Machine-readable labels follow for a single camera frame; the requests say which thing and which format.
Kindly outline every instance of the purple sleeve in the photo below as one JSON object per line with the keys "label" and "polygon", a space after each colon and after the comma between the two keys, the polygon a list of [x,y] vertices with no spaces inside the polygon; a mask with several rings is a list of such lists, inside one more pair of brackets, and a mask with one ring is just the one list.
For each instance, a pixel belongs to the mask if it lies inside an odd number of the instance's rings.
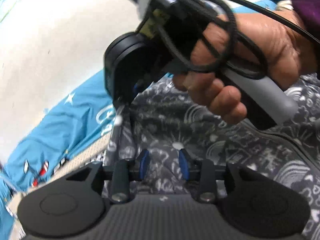
{"label": "purple sleeve", "polygon": [[307,31],[320,39],[320,0],[292,0],[292,6]]}

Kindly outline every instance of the blue clip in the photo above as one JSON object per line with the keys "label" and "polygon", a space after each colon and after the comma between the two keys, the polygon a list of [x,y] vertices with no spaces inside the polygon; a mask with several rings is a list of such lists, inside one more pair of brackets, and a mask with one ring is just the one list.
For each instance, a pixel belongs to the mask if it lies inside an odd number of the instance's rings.
{"label": "blue clip", "polygon": [[188,164],[186,157],[184,156],[183,149],[181,149],[179,151],[179,166],[181,169],[182,177],[185,180],[188,180],[189,179],[189,164]]}
{"label": "blue clip", "polygon": [[141,180],[143,180],[148,170],[148,166],[150,163],[150,156],[149,156],[149,151],[146,149],[142,150],[140,154],[142,155],[142,158],[141,158],[140,167],[139,167],[139,177]]}

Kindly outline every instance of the bolt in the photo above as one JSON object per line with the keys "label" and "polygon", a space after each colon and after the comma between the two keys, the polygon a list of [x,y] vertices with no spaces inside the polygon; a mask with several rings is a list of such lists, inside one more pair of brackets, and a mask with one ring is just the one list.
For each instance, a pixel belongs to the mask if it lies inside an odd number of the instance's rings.
{"label": "bolt", "polygon": [[216,196],[213,192],[205,192],[200,195],[200,200],[206,203],[213,203]]}
{"label": "bolt", "polygon": [[116,202],[124,202],[128,200],[128,196],[122,192],[113,194],[111,198],[113,201],[116,201]]}

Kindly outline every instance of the grey patterned fabric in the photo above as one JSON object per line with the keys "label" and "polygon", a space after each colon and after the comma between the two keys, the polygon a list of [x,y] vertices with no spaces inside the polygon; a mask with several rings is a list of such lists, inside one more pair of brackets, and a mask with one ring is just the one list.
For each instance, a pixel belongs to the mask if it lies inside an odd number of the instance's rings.
{"label": "grey patterned fabric", "polygon": [[[215,164],[246,165],[304,195],[311,216],[303,235],[320,239],[320,170],[301,157],[307,152],[316,165],[320,163],[320,82],[315,75],[302,76],[286,94],[298,102],[298,113],[264,134],[246,122],[227,125],[176,90],[170,78],[162,78],[119,113],[104,165],[116,158],[135,158],[147,148],[151,163],[145,181],[131,186],[132,192],[148,189],[154,194],[189,192],[178,163],[181,148]],[[107,182],[103,194],[108,195]]]}

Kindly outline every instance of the black cable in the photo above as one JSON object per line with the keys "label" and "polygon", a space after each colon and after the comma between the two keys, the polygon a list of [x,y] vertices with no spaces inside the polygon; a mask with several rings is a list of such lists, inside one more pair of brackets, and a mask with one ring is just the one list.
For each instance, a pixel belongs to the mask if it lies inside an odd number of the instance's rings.
{"label": "black cable", "polygon": [[[227,45],[225,46],[225,49],[222,53],[219,53],[213,46],[210,44],[210,42],[205,38],[203,35],[201,28],[196,22],[196,19],[192,18],[192,23],[194,27],[197,30],[197,33],[199,35],[199,38],[204,42],[205,46],[208,48],[210,53],[216,58],[215,62],[208,64],[208,65],[194,65],[192,64],[186,57],[180,53],[180,51],[176,48],[176,46],[173,44],[171,38],[166,33],[165,29],[162,27],[162,24],[156,19],[156,17],[152,13],[152,9],[148,8],[148,17],[152,18],[154,22],[156,23],[156,27],[158,29],[159,35],[161,39],[163,40],[166,47],[169,49],[169,51],[172,53],[174,57],[177,57],[189,70],[201,72],[201,73],[208,73],[208,72],[216,72],[219,67],[226,66],[233,71],[237,72],[238,74],[250,78],[250,79],[260,79],[268,74],[268,62],[261,51],[261,49],[251,40],[249,37],[247,37],[244,33],[241,33],[238,31],[236,26],[236,19],[232,12],[232,10],[229,8],[229,6],[222,0],[207,0],[211,1],[215,4],[217,4],[219,7],[221,7],[225,14],[227,15],[228,21],[223,21],[222,19],[217,17],[216,13],[213,13],[212,10],[214,9],[208,9],[206,8],[203,3],[201,3],[199,0],[177,0],[180,5],[181,10],[185,10],[188,14],[196,15],[201,17],[202,19],[213,22],[220,28],[224,29],[228,35],[229,40],[227,42]],[[312,36],[307,31],[303,30],[299,26],[293,24],[292,22],[288,21],[287,19],[273,13],[272,11],[266,10],[254,3],[248,2],[246,0],[230,0],[233,2],[236,2],[238,4],[241,4],[243,6],[246,6],[250,9],[253,9],[261,14],[266,15],[267,17],[270,17],[281,24],[291,28],[292,30],[296,31],[309,41],[311,41],[316,46],[320,47],[320,41],[316,39],[314,36]],[[250,67],[252,69],[244,69],[241,67],[238,67],[237,62],[233,64],[235,60],[238,59],[237,56],[233,55],[234,48],[236,45],[236,42],[241,42],[244,46],[246,46],[258,59],[259,65],[254,64],[250,62]]]}
{"label": "black cable", "polygon": [[300,28],[299,26],[293,24],[292,22],[288,21],[287,19],[275,14],[272,11],[266,10],[265,8],[263,8],[263,7],[259,6],[259,5],[256,5],[254,3],[248,2],[246,0],[229,0],[229,1],[241,4],[241,5],[243,5],[243,6],[247,7],[247,8],[250,8],[250,9],[256,11],[256,12],[264,14],[265,16],[268,16],[268,17],[280,22],[281,24],[289,27],[290,29],[296,31],[301,36],[305,37],[310,42],[312,42],[314,45],[320,46],[320,41],[317,38],[315,38],[313,35],[311,35],[307,31],[305,31],[304,29]]}
{"label": "black cable", "polygon": [[[223,2],[222,0],[219,0],[219,3],[216,3],[217,5],[221,6],[221,4],[224,5],[225,7],[228,7],[228,5]],[[225,22],[217,17],[215,18],[215,24],[218,25],[219,27],[223,28],[226,30],[227,25],[229,22]],[[245,69],[239,69],[238,67],[236,67],[236,65],[232,64],[230,61],[225,62],[226,66],[230,69],[232,69],[233,71],[237,72],[238,74],[247,77],[247,78],[251,78],[251,79],[260,79],[264,76],[266,76],[268,74],[268,62],[266,57],[264,56],[263,52],[261,51],[261,49],[251,40],[249,39],[245,34],[243,34],[242,32],[237,30],[237,38],[238,40],[244,44],[244,46],[246,46],[254,55],[255,57],[258,59],[260,65],[256,66],[256,69],[258,71],[246,71]]]}
{"label": "black cable", "polygon": [[[197,13],[198,15],[204,17],[208,20],[208,22],[216,22],[216,17],[213,17],[210,12],[199,5],[194,0],[180,0],[181,4],[188,7],[189,10]],[[201,65],[197,66],[192,64],[186,57],[184,57],[179,50],[175,47],[172,40],[160,24],[160,22],[156,19],[156,17],[152,14],[152,9],[148,9],[148,16],[151,17],[155,23],[156,27],[159,31],[160,37],[163,40],[166,47],[169,49],[169,51],[173,54],[173,56],[177,57],[189,70],[201,72],[201,73],[208,73],[208,72],[215,72],[218,67],[221,65],[224,65],[227,63],[227,61],[230,59],[233,49],[236,43],[236,35],[237,35],[237,28],[236,28],[236,19],[234,17],[234,14],[232,10],[221,0],[212,0],[212,2],[218,4],[223,10],[225,10],[227,17],[228,17],[228,24],[225,25],[225,28],[229,34],[229,41],[226,45],[226,49],[223,51],[223,53],[220,54],[220,56],[216,59],[215,62],[208,64],[208,65]]]}

